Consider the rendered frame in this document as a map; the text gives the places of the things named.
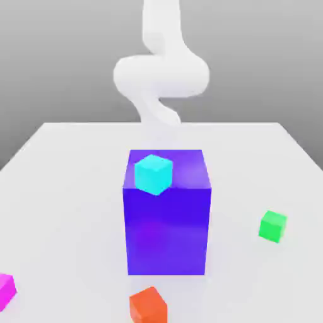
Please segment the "large purple box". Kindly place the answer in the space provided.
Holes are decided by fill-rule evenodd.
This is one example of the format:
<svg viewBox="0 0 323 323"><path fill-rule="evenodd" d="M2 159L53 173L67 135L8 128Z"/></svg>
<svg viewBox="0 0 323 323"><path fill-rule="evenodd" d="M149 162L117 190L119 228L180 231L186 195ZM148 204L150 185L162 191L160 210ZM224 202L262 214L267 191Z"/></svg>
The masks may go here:
<svg viewBox="0 0 323 323"><path fill-rule="evenodd" d="M159 196L136 188L134 165L153 154L173 161ZM211 183L201 150L131 150L122 188L130 275L203 275Z"/></svg>

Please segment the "small orange cube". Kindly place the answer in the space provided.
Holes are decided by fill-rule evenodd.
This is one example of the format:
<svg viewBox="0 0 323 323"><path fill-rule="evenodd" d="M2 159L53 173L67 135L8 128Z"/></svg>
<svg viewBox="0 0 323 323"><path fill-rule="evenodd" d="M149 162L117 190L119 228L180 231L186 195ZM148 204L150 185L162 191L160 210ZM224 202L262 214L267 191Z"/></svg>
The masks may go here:
<svg viewBox="0 0 323 323"><path fill-rule="evenodd" d="M131 319L134 323L167 323L166 302L154 286L129 297Z"/></svg>

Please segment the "small green cube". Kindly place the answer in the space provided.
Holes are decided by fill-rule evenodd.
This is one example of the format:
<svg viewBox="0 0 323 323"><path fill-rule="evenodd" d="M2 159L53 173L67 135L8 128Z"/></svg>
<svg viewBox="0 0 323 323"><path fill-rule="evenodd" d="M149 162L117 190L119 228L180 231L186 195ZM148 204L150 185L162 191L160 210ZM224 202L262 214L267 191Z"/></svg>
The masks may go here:
<svg viewBox="0 0 323 323"><path fill-rule="evenodd" d="M279 243L284 235L288 217L268 210L261 219L258 236Z"/></svg>

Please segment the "small cyan cube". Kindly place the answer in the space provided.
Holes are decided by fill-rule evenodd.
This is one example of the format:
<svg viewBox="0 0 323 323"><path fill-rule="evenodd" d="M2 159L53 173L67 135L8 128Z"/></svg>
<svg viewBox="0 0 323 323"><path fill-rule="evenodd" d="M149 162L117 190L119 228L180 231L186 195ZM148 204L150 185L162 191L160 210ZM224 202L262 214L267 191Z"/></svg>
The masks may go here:
<svg viewBox="0 0 323 323"><path fill-rule="evenodd" d="M172 185L173 161L150 154L134 164L137 189L159 196Z"/></svg>

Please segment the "small magenta cube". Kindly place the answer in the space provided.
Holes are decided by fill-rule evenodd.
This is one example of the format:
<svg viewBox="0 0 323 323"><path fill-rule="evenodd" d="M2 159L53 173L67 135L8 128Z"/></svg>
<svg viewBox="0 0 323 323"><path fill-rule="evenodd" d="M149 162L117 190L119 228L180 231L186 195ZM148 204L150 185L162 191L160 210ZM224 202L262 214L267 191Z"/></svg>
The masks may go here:
<svg viewBox="0 0 323 323"><path fill-rule="evenodd" d="M0 312L2 312L11 299L16 295L15 281L12 275L0 273Z"/></svg>

